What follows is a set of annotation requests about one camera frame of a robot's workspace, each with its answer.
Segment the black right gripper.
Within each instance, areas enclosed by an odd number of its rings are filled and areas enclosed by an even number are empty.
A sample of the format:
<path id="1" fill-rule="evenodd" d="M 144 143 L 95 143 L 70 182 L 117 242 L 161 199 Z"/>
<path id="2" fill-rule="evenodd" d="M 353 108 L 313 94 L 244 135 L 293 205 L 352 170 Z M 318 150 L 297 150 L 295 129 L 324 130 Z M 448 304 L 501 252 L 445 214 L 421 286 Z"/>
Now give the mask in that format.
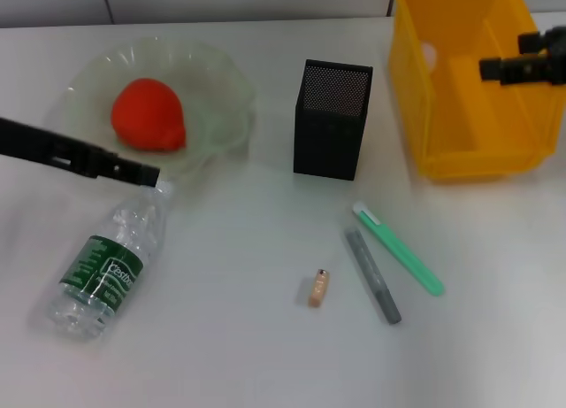
<path id="1" fill-rule="evenodd" d="M 521 55 L 549 52 L 551 65 L 543 56 L 482 58 L 482 81 L 498 81 L 503 86 L 541 82 L 566 85 L 566 26 L 520 34 L 517 43 Z"/>

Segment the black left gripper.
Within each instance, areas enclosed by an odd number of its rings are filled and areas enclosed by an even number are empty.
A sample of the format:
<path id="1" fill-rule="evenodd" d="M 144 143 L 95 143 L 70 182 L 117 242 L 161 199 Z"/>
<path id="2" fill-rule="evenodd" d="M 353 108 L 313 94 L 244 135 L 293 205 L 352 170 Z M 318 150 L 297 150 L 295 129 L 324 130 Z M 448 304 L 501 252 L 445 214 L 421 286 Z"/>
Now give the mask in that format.
<path id="1" fill-rule="evenodd" d="M 37 127 L 0 118 L 0 155 L 35 163 L 49 163 L 87 178 L 104 177 L 137 186 L 154 188 L 160 174 L 156 166 L 145 165 L 118 154 L 57 135 Z"/>

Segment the orange fruit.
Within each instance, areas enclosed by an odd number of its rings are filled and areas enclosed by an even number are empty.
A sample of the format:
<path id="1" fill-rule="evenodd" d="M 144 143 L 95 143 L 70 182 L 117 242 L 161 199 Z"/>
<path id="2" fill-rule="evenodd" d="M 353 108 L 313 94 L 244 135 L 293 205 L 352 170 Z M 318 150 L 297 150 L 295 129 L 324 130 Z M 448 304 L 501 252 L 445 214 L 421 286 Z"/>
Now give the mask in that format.
<path id="1" fill-rule="evenodd" d="M 130 82 L 112 106 L 111 125 L 119 140 L 136 150 L 171 152 L 186 147 L 181 102 L 161 81 Z"/>

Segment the clear water bottle green label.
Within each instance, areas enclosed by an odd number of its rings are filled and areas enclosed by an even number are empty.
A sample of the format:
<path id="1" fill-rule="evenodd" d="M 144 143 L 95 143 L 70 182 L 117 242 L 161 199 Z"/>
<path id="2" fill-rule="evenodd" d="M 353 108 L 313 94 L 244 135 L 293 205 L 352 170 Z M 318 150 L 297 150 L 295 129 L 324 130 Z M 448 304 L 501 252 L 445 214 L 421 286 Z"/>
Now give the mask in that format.
<path id="1" fill-rule="evenodd" d="M 49 317 L 59 330 L 94 340 L 108 327 L 160 254 L 174 190 L 144 187 L 102 220 L 58 282 Z"/>

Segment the mint green pen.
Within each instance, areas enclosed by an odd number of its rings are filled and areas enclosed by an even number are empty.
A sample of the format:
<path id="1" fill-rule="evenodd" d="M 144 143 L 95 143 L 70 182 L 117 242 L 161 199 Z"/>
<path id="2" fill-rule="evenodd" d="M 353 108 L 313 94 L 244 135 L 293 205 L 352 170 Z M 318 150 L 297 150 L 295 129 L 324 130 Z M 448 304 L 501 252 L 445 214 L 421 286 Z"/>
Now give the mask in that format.
<path id="1" fill-rule="evenodd" d="M 363 202 L 355 202 L 352 206 L 352 211 L 398 263 L 429 294 L 442 296 L 445 293 L 444 284 L 440 279 Z"/>

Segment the small beige eraser stick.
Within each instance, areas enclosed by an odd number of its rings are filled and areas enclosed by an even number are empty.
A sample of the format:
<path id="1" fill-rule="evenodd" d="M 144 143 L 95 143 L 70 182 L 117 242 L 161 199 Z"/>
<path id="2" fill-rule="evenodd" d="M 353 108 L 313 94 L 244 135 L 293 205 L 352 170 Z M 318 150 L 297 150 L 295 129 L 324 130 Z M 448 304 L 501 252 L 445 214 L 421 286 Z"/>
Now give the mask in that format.
<path id="1" fill-rule="evenodd" d="M 326 270 L 319 269 L 317 271 L 308 298 L 309 307 L 318 308 L 323 303 L 329 280 L 330 274 Z"/>

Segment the grey marker pen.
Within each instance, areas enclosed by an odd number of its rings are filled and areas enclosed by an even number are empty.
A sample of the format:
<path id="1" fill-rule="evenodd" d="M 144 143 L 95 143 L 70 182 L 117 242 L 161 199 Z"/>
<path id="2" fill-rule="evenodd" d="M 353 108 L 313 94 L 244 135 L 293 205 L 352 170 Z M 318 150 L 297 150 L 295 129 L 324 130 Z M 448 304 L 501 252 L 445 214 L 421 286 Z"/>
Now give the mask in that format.
<path id="1" fill-rule="evenodd" d="M 390 325 L 399 324 L 402 316 L 361 232 L 357 228 L 350 228 L 345 231 L 345 237 L 387 322 Z"/>

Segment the pale green glass fruit plate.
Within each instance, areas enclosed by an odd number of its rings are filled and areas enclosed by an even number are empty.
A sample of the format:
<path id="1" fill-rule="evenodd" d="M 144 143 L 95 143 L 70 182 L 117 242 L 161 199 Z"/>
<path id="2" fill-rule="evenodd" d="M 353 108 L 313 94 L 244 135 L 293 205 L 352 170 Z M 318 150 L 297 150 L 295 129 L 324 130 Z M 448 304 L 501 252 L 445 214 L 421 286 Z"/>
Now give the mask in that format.
<path id="1" fill-rule="evenodd" d="M 126 146 L 111 125 L 111 108 L 127 84 L 152 78 L 180 100 L 187 145 L 171 154 Z M 91 60 L 45 117 L 45 127 L 91 142 L 121 157 L 156 166 L 164 181 L 194 175 L 210 158 L 246 145 L 255 119 L 256 92 L 222 50 L 173 37 L 142 37 Z"/>

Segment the black mesh pen holder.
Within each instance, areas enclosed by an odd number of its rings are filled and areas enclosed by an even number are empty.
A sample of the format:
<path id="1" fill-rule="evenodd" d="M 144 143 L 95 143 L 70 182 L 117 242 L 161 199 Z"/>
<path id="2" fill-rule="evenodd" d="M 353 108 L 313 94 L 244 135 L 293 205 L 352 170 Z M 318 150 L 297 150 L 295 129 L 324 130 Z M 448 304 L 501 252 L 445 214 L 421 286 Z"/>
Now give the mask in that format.
<path id="1" fill-rule="evenodd" d="M 295 105 L 294 172 L 353 181 L 373 68 L 308 59 Z"/>

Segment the yellow plastic bin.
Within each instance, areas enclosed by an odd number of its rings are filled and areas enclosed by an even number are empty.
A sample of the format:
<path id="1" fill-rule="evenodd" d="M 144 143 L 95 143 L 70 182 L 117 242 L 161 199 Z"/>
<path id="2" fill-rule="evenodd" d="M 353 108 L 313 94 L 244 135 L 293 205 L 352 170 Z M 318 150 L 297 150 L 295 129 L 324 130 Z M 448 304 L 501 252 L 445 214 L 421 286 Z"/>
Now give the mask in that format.
<path id="1" fill-rule="evenodd" d="M 434 181 L 525 173 L 556 148 L 566 86 L 483 81 L 536 28 L 524 0 L 395 0 L 388 60 L 418 171 Z"/>

